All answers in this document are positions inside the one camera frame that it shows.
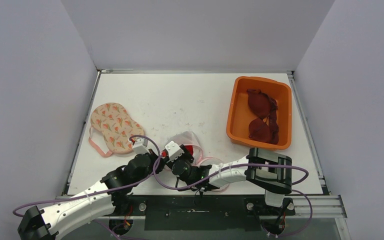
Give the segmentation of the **white mesh pink-trimmed laundry bag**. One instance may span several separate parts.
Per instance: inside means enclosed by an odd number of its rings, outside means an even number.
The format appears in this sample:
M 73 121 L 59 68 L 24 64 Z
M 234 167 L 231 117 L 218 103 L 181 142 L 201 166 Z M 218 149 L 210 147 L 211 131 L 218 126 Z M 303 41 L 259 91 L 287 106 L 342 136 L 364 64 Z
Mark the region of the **white mesh pink-trimmed laundry bag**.
M 167 141 L 166 144 L 168 144 L 170 141 L 174 141 L 179 146 L 180 145 L 192 145 L 193 146 L 194 163 L 193 163 L 192 167 L 201 167 L 204 165 L 204 163 L 208 164 L 210 161 L 215 161 L 216 164 L 224 163 L 221 159 L 219 159 L 217 157 L 213 157 L 213 156 L 204 157 L 204 150 L 203 150 L 203 148 L 199 142 L 197 135 L 193 131 L 184 131 L 180 134 L 177 134 L 177 135 L 171 137 Z

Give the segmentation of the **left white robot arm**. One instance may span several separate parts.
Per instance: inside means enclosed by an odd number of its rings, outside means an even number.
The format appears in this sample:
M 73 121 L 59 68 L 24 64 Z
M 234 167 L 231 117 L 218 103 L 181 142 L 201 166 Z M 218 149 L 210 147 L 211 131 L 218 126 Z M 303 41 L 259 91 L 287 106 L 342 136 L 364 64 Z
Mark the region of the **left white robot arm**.
M 127 165 L 110 171 L 83 192 L 62 202 L 30 207 L 17 232 L 22 240 L 60 240 L 77 228 L 106 215 L 124 215 L 130 207 L 128 194 L 153 173 L 157 155 L 137 154 Z

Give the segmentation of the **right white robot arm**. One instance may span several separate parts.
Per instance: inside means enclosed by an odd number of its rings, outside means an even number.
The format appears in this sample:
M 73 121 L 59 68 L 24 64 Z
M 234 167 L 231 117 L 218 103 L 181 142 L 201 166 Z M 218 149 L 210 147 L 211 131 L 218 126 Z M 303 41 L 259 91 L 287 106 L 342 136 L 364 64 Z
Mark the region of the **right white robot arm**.
M 201 192 L 245 181 L 263 188 L 262 207 L 270 215 L 282 209 L 285 195 L 292 191 L 292 170 L 287 168 L 292 164 L 291 158 L 256 147 L 236 161 L 195 166 L 190 151 L 171 141 L 164 147 L 162 156 L 178 180 Z

